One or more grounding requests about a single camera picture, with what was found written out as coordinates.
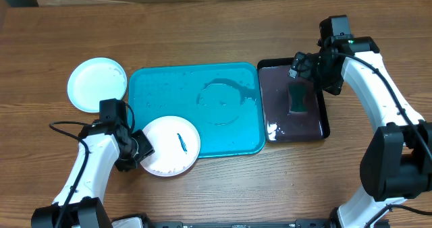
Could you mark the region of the green sponge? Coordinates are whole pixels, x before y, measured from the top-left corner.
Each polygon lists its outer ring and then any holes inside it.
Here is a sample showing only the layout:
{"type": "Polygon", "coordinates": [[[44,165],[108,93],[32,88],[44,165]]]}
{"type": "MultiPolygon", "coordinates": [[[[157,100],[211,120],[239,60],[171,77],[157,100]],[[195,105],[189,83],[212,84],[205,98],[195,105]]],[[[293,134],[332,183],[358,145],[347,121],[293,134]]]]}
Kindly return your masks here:
{"type": "Polygon", "coordinates": [[[306,86],[301,83],[290,84],[288,91],[291,97],[290,111],[293,113],[307,112],[307,106],[304,103],[306,86]]]}

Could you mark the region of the pink plastic plate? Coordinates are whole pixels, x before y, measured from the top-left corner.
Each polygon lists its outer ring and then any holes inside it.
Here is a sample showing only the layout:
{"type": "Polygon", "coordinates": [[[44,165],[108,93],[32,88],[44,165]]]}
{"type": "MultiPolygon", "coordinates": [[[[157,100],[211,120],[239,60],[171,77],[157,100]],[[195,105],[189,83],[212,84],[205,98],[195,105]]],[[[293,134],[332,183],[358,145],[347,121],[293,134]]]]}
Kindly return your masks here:
{"type": "Polygon", "coordinates": [[[173,177],[189,170],[200,152],[200,136],[186,119],[164,116],[142,130],[154,153],[140,162],[144,170],[159,177],[173,177]]]}

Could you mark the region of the light blue plastic plate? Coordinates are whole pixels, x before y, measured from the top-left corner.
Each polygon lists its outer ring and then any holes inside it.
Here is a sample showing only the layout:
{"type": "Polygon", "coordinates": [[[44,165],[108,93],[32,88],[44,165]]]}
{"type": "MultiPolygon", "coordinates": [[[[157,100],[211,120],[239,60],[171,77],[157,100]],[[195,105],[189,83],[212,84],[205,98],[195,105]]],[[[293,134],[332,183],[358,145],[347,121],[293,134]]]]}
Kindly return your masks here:
{"type": "Polygon", "coordinates": [[[126,93],[128,77],[123,67],[106,57],[82,62],[70,75],[67,96],[75,108],[86,113],[98,113],[99,102],[126,93]]]}

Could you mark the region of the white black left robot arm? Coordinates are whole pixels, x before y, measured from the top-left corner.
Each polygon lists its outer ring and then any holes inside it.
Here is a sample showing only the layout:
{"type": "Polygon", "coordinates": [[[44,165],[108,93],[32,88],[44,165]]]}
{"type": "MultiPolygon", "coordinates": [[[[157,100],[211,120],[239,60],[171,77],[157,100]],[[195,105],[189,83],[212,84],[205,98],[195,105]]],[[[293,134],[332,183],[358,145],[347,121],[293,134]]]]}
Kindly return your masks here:
{"type": "Polygon", "coordinates": [[[119,171],[136,169],[154,149],[138,130],[124,123],[80,122],[79,135],[63,131],[55,121],[49,127],[78,141],[78,156],[71,173],[52,205],[38,208],[32,227],[153,227],[146,214],[127,215],[111,220],[103,199],[113,167],[119,171]]]}

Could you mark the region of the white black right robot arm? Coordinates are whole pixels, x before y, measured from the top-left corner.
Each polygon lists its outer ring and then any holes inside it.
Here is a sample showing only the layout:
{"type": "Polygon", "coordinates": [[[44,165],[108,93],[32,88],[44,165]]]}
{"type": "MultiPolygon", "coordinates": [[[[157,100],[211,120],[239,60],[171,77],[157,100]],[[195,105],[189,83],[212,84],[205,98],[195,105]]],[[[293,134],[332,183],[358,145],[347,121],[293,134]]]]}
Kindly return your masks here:
{"type": "Polygon", "coordinates": [[[360,162],[361,185],[325,227],[389,227],[381,218],[431,191],[431,124],[403,97],[370,37],[331,36],[318,53],[295,54],[288,75],[338,95],[347,83],[373,128],[360,162]]]}

